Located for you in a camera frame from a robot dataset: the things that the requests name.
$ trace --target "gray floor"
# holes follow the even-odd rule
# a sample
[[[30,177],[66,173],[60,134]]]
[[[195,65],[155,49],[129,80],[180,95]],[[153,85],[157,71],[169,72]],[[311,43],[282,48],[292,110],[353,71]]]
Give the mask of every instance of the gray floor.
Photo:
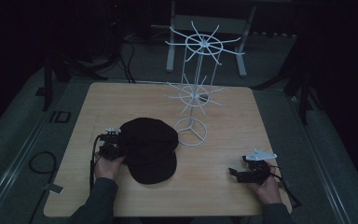
[[[137,81],[180,81],[184,51],[177,49],[174,71],[166,73],[168,47],[163,40],[153,38],[149,43],[134,43],[131,72]],[[235,58],[225,54],[222,55],[223,65],[217,70],[214,84],[249,87],[276,76],[293,43],[293,38],[284,36],[250,36],[244,55],[248,77],[240,78]],[[123,57],[128,60],[131,47],[124,45],[122,51]],[[205,74],[211,71],[211,67],[203,68]],[[111,82],[126,82],[120,65],[101,75],[109,77]],[[13,182],[9,182],[11,190],[7,195],[1,195],[0,223],[27,223],[32,216],[42,188],[48,182],[48,175],[33,173],[28,161],[38,152],[49,151],[60,164],[93,81],[89,77],[75,76],[70,83],[55,83],[53,105],[49,111],[42,112],[43,98],[34,96],[43,85],[43,74],[39,72],[25,84],[0,119],[0,180],[15,157],[21,153],[24,155],[24,166],[19,167],[18,176],[13,175]],[[293,211],[293,220],[296,223],[358,223],[358,174],[345,147],[328,117],[316,106],[307,113],[309,125],[304,126],[300,122],[296,112],[298,102],[282,93],[285,82],[263,91],[254,91],[254,94],[268,138],[278,154],[281,172],[290,183],[292,192],[303,203]],[[48,122],[54,110],[71,112],[70,121]],[[25,148],[29,149],[28,153],[21,151]],[[52,159],[43,155],[34,161],[34,165],[36,169],[46,171],[51,169]],[[65,218],[43,215],[45,201],[46,196],[36,210],[33,223],[64,223]],[[248,220],[244,217],[242,223],[248,223]],[[140,223],[137,218],[123,222]],[[231,220],[228,217],[197,217],[192,221],[192,224],[201,223],[228,224]],[[249,223],[261,223],[261,218],[252,217]]]

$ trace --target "person's left hand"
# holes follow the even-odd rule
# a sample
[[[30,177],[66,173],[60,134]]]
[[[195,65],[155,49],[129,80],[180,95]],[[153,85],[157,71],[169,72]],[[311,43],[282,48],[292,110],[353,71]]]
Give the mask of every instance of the person's left hand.
[[[120,164],[124,161],[124,157],[117,158],[113,161],[109,161],[104,157],[100,156],[99,153],[95,153],[95,168],[94,174],[95,178],[109,178],[111,180],[116,180],[118,177],[118,169]]]

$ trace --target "dark background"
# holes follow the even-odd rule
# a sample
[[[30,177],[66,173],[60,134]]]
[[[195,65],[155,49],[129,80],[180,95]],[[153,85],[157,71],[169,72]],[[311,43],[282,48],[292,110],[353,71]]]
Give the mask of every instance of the dark background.
[[[92,54],[105,54],[106,45],[96,43],[106,36],[107,17],[146,38],[151,23],[170,22],[171,1],[123,2],[0,1],[0,116],[52,50],[84,61]],[[212,2],[208,10],[178,2],[184,4],[178,9],[190,14],[215,8]],[[358,170],[358,0],[257,4],[251,31],[298,35],[282,70],[310,62],[311,85]],[[110,42],[108,48],[114,49],[118,42]]]

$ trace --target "hat brim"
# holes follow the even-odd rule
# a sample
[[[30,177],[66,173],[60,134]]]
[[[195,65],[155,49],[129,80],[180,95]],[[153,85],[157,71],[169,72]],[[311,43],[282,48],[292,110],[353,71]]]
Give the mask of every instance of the hat brim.
[[[132,177],[141,184],[157,184],[169,179],[176,171],[176,154],[170,153],[163,159],[148,164],[128,164]]]

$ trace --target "hand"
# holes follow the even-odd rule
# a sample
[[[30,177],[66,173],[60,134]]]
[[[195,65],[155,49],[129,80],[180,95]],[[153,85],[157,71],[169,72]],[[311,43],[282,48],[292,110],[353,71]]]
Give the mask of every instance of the hand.
[[[95,153],[95,178],[105,177],[112,180],[116,180],[118,177],[118,168],[124,161],[124,157],[117,158],[113,161],[109,161],[104,157],[100,156],[99,153]]]
[[[275,174],[275,167],[271,164],[269,171]],[[281,194],[279,192],[278,182],[275,180],[273,175],[270,175],[262,185],[256,183],[248,184],[249,188],[252,189],[258,196],[258,199],[263,204],[271,203],[282,203]]]

